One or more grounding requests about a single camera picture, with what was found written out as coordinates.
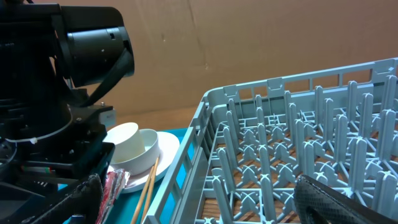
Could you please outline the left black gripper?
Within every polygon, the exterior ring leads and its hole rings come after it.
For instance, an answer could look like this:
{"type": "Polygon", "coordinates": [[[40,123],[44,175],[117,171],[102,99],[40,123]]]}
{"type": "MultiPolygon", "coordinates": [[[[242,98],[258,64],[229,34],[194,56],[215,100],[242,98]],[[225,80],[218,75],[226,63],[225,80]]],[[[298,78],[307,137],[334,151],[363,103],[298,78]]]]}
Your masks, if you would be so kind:
{"type": "MultiPolygon", "coordinates": [[[[19,223],[33,203],[89,175],[99,175],[104,191],[115,146],[103,141],[103,117],[113,112],[105,105],[74,108],[66,129],[36,144],[1,139],[1,223],[19,223]]],[[[87,223],[83,215],[65,222],[87,223]]]]}

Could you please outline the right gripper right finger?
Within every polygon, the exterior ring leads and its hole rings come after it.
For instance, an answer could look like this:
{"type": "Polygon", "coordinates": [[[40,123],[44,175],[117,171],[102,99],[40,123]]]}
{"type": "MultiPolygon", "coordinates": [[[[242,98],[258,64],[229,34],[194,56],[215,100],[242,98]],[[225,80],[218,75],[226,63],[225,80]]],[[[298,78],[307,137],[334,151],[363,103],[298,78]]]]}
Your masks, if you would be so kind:
{"type": "Polygon", "coordinates": [[[397,224],[307,175],[298,177],[294,204],[302,223],[397,224]]]}

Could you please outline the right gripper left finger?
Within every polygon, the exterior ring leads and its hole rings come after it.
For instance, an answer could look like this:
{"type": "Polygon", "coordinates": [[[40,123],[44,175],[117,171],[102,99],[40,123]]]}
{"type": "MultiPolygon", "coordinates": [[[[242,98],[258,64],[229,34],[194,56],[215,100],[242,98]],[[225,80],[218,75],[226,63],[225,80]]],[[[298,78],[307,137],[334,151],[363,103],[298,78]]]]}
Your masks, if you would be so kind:
{"type": "Polygon", "coordinates": [[[19,223],[63,223],[73,215],[83,215],[95,223],[103,198],[103,185],[98,174],[78,180],[43,202],[33,203],[32,210],[20,216],[19,223]]]}

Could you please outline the red foil snack wrapper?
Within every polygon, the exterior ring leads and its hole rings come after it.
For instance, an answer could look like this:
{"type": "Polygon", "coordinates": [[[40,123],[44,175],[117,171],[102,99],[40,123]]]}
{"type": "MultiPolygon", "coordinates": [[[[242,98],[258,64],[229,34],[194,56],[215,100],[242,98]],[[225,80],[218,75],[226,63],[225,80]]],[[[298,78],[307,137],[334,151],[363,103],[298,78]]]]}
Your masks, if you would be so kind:
{"type": "Polygon", "coordinates": [[[124,169],[108,171],[103,191],[103,200],[99,208],[96,224],[104,224],[106,222],[114,206],[114,202],[125,188],[129,176],[130,173],[124,169]]]}

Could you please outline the wooden chopstick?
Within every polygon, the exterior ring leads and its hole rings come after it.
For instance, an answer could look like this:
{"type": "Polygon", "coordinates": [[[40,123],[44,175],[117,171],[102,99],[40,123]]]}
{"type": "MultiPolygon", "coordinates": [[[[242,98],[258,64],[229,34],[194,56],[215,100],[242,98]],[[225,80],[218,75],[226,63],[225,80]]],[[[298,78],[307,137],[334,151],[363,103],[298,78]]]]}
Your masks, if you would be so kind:
{"type": "Polygon", "coordinates": [[[141,192],[141,195],[140,195],[140,197],[139,197],[139,201],[138,201],[138,204],[137,204],[136,209],[135,209],[135,211],[134,211],[134,214],[133,214],[133,217],[132,217],[132,219],[131,219],[130,224],[136,224],[136,221],[137,221],[139,212],[141,211],[142,204],[143,204],[143,202],[144,202],[144,199],[145,199],[147,190],[148,190],[149,185],[150,185],[150,182],[151,182],[151,180],[152,180],[153,173],[155,172],[155,167],[156,167],[156,165],[153,165],[152,168],[151,168],[151,170],[150,170],[150,172],[149,172],[149,176],[148,176],[148,178],[147,178],[147,180],[146,180],[146,183],[145,183],[145,185],[144,185],[144,188],[143,188],[143,190],[142,190],[142,192],[141,192]]]}
{"type": "Polygon", "coordinates": [[[156,159],[155,164],[151,169],[150,176],[148,177],[146,185],[144,186],[144,190],[142,191],[144,193],[144,198],[143,198],[143,202],[141,203],[141,205],[144,206],[144,209],[142,212],[141,223],[143,223],[144,218],[145,218],[147,211],[149,209],[149,206],[150,206],[150,200],[152,198],[152,193],[153,193],[153,189],[154,189],[157,168],[159,165],[159,159],[160,159],[160,157],[158,157],[156,159]]]}

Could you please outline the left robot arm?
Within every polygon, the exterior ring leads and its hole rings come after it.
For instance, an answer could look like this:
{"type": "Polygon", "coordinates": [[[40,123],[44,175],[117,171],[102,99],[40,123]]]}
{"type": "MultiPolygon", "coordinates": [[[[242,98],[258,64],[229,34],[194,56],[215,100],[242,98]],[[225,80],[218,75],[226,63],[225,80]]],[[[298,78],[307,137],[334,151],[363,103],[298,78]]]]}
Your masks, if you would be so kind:
{"type": "Polygon", "coordinates": [[[115,145],[100,106],[134,55],[113,7],[1,2],[1,222],[100,212],[115,145]]]}

